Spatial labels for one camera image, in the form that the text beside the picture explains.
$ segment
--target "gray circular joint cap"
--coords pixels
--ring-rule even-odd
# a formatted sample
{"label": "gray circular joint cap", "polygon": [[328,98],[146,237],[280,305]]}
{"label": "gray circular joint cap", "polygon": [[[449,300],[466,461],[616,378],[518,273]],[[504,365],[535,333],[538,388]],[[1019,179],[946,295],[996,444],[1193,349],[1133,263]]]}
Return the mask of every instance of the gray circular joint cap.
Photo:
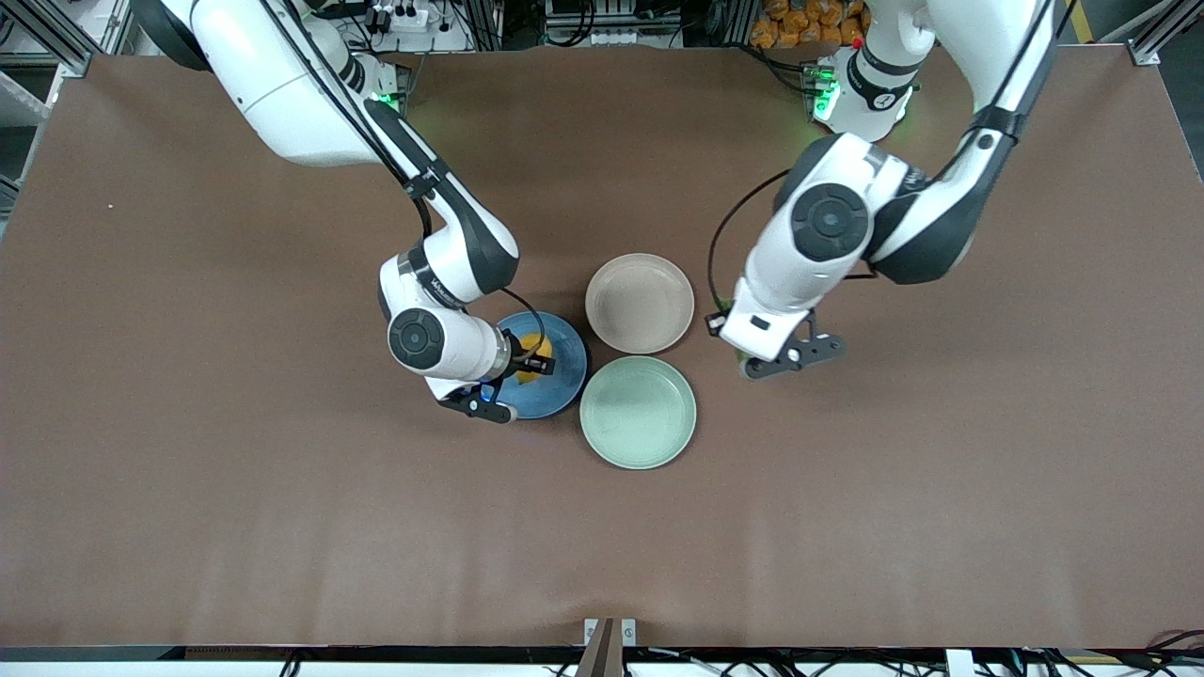
{"label": "gray circular joint cap", "polygon": [[839,183],[808,188],[790,211],[795,248],[813,261],[851,254],[869,232],[869,212],[860,195]]}
{"label": "gray circular joint cap", "polygon": [[389,323],[389,351],[411,369],[431,369],[443,357],[443,326],[430,311],[399,313]]}

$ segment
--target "white plate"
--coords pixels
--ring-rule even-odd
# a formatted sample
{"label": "white plate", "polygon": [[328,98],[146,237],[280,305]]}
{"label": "white plate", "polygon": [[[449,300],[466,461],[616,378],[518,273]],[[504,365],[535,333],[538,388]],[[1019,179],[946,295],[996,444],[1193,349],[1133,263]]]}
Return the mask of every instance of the white plate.
{"label": "white plate", "polygon": [[677,343],[694,319],[694,289],[681,269],[654,254],[626,254],[600,267],[585,290],[585,317],[608,346],[647,355]]}

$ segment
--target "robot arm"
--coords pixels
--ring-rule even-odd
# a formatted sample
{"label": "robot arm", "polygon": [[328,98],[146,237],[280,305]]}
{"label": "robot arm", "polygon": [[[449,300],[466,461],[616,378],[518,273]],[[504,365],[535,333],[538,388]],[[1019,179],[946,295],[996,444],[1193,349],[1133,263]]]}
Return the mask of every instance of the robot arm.
{"label": "robot arm", "polygon": [[[334,25],[309,16],[326,2],[142,1],[140,18],[147,24],[149,16],[160,27],[153,35],[160,46],[181,52],[181,45],[194,45],[194,61],[214,72],[278,155],[309,166],[383,163],[415,204],[429,204],[443,218],[443,228],[380,267],[388,346],[400,364],[426,378],[443,406],[508,423],[517,412],[482,398],[480,384],[520,370],[550,372],[553,361],[524,352],[515,337],[464,307],[510,283],[518,245],[418,131],[382,101],[396,93],[396,66],[352,54]],[[177,58],[183,65],[187,60]]]}
{"label": "robot arm", "polygon": [[[899,284],[938,279],[961,261],[1052,60],[1052,1],[1037,2],[870,2],[867,45],[879,22],[898,24],[886,5],[940,37],[974,92],[973,122],[932,179],[851,134],[803,152],[749,253],[731,310],[708,318],[712,334],[750,355],[745,376],[843,354],[842,340],[818,332],[814,307],[857,260]],[[795,329],[803,322],[809,332],[799,340]]]}

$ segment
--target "brown tabletop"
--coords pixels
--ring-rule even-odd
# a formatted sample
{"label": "brown tabletop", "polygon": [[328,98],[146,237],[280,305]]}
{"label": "brown tabletop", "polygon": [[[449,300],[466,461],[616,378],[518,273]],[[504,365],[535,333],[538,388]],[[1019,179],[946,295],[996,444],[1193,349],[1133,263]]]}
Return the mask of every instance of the brown tabletop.
{"label": "brown tabletop", "polygon": [[[943,54],[885,142],[969,114]],[[612,257],[690,276],[819,135],[732,52],[430,59],[412,120],[589,334]],[[720,248],[730,289],[768,216]],[[608,466],[576,407],[496,426],[385,349],[418,220],[379,166],[271,154],[206,73],[70,82],[5,236],[0,642],[1139,646],[1204,625],[1204,189],[1153,69],[1062,51],[948,279],[843,284],[844,359],[765,383],[696,324],[695,438]],[[519,310],[490,298],[489,319]]]}

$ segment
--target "blue plate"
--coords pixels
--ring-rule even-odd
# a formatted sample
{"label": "blue plate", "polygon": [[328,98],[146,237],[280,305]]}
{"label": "blue plate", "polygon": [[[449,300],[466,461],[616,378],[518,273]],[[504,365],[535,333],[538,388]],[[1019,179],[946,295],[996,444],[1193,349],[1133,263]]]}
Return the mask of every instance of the blue plate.
{"label": "blue plate", "polygon": [[[502,382],[500,402],[519,411],[520,419],[547,418],[559,413],[571,405],[585,384],[589,371],[589,358],[580,334],[563,319],[541,312],[547,340],[551,341],[551,358],[556,360],[554,371],[541,376],[530,383],[519,383],[518,376],[510,376]],[[497,323],[502,329],[521,338],[527,334],[537,334],[539,325],[529,312],[512,314]],[[494,396],[494,389],[485,385],[483,394]]]}

